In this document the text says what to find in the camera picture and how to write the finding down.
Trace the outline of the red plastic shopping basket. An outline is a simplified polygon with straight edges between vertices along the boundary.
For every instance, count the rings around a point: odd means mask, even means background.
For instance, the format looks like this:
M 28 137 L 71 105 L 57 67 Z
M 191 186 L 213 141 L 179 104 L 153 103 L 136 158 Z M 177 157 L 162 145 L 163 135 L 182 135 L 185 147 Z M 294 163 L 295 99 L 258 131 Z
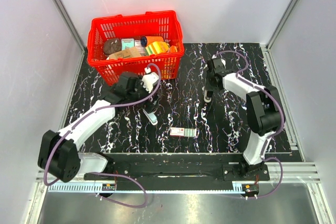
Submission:
M 182 40 L 173 10 L 95 18 L 88 35 L 87 60 L 109 85 L 125 71 L 144 74 L 149 63 L 159 67 L 163 80 L 174 79 L 184 55 Z

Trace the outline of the brown cardboard box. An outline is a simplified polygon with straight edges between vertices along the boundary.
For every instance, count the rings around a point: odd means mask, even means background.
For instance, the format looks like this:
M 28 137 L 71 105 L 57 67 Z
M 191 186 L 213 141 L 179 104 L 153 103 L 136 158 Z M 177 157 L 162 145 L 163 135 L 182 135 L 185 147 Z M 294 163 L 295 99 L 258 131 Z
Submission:
M 128 48 L 126 50 L 118 51 L 110 54 L 107 60 L 131 59 L 141 57 L 140 52 L 136 47 Z

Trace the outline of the brown round cookie pack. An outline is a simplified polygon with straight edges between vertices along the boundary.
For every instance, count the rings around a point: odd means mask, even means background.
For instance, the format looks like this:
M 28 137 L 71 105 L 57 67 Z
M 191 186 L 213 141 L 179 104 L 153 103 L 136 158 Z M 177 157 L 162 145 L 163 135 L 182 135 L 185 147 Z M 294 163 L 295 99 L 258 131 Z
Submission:
M 103 44 L 103 53 L 107 56 L 121 50 L 122 44 L 119 38 L 108 39 Z

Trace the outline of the small light blue stapler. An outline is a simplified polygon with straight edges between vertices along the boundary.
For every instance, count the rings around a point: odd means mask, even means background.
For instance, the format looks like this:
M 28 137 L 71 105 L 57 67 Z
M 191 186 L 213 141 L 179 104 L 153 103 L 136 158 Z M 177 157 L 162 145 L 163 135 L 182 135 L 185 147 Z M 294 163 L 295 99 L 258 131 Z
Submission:
M 152 124 L 152 125 L 157 125 L 158 123 L 158 119 L 156 117 L 156 115 L 152 112 L 152 113 L 147 113 L 146 110 L 143 110 L 143 113 L 144 115 L 148 118 L 149 122 Z

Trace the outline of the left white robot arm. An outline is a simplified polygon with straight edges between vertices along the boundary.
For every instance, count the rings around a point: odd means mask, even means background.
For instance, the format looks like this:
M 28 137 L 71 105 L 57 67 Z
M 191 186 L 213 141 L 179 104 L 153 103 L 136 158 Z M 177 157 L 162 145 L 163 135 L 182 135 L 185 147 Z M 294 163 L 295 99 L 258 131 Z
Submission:
M 94 132 L 116 116 L 118 108 L 142 103 L 146 117 L 153 125 L 157 123 L 153 108 L 160 76 L 149 68 L 146 71 L 143 76 L 124 72 L 80 118 L 57 132 L 44 133 L 37 165 L 45 171 L 45 178 L 51 174 L 67 183 L 80 174 L 96 173 L 104 180 L 112 177 L 114 168 L 107 157 L 99 153 L 80 154 L 79 150 Z

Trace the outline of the yellow green striped box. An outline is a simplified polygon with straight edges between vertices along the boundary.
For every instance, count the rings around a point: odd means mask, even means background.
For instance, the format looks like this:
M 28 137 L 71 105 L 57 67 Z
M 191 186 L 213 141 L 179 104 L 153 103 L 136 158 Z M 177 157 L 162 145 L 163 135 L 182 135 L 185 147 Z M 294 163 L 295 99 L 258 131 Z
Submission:
M 170 45 L 164 41 L 155 41 L 145 47 L 145 51 L 149 56 L 166 53 L 169 49 Z

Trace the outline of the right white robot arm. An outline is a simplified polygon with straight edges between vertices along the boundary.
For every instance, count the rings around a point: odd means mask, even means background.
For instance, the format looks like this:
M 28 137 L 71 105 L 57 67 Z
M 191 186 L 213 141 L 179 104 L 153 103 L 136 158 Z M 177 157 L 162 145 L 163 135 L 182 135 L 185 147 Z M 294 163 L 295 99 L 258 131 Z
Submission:
M 236 166 L 236 173 L 250 180 L 263 170 L 270 139 L 284 128 L 285 116 L 279 92 L 274 86 L 259 86 L 226 69 L 223 59 L 210 59 L 207 62 L 204 101 L 211 102 L 213 92 L 220 90 L 230 91 L 246 103 L 251 133 L 242 160 Z

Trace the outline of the orange cylindrical can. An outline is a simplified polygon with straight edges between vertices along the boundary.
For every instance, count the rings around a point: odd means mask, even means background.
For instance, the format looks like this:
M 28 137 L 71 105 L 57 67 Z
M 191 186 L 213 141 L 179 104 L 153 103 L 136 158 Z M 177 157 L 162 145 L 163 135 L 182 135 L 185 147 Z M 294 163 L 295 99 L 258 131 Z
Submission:
M 142 47 L 147 47 L 153 42 L 163 42 L 164 38 L 161 36 L 142 36 L 140 43 Z

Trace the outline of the teal white small box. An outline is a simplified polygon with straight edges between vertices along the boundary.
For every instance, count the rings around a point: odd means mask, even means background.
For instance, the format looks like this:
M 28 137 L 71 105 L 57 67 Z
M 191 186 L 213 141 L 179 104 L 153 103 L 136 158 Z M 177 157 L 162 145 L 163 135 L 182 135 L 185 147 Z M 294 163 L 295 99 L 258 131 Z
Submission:
M 126 50 L 128 48 L 132 48 L 135 46 L 135 42 L 133 38 L 123 38 L 121 39 L 121 47 L 122 50 Z

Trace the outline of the red white staples box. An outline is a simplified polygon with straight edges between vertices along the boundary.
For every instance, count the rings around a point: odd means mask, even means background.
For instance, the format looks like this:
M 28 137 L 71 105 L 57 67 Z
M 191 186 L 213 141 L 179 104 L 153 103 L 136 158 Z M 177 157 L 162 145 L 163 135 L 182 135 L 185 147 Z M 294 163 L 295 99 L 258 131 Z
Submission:
M 197 129 L 171 127 L 170 128 L 170 136 L 196 137 L 197 136 Z

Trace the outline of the white black stapler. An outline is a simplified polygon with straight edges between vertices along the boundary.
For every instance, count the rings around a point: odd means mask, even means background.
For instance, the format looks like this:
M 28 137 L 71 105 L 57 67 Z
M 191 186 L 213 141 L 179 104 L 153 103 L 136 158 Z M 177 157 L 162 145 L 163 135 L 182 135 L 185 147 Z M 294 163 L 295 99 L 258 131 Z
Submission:
M 213 96 L 213 87 L 206 84 L 203 89 L 204 102 L 210 103 Z

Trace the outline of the aluminium frame rail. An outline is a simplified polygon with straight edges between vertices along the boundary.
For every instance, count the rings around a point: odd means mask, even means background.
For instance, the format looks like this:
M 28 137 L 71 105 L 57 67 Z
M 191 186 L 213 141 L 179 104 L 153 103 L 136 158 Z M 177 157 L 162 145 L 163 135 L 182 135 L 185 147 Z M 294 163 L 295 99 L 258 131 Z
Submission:
M 313 164 L 271 162 L 254 175 L 241 177 L 235 164 L 205 164 L 207 171 L 196 174 L 149 173 L 128 174 L 124 177 L 103 178 L 98 175 L 83 175 L 64 183 L 58 181 L 47 186 L 55 193 L 95 194 L 245 194 L 252 185 L 282 183 L 319 183 Z

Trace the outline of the orange snack packet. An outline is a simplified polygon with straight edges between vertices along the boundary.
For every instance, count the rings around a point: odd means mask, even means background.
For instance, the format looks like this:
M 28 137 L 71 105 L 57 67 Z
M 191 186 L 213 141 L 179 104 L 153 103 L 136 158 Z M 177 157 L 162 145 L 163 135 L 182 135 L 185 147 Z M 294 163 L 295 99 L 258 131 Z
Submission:
M 178 48 L 176 46 L 172 45 L 169 49 L 169 53 L 176 53 L 176 52 L 178 52 Z

